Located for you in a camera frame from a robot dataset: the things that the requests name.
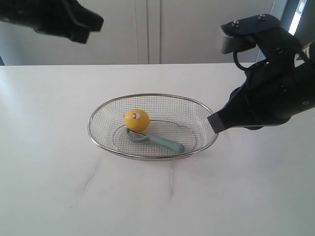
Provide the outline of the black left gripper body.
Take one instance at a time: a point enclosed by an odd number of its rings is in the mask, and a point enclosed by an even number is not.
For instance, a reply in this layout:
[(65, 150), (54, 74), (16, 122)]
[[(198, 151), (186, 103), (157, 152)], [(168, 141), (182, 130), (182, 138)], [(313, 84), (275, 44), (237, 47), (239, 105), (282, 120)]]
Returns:
[(0, 21), (41, 34), (71, 34), (76, 28), (66, 0), (2, 0)]

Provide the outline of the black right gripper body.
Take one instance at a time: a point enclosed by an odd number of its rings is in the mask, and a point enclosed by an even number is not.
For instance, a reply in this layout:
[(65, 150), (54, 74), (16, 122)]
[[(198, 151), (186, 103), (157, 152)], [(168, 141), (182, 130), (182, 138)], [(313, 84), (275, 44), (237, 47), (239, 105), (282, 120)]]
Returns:
[(315, 106), (315, 43), (288, 32), (258, 36), (263, 61), (245, 70), (248, 103), (259, 114), (291, 118)]

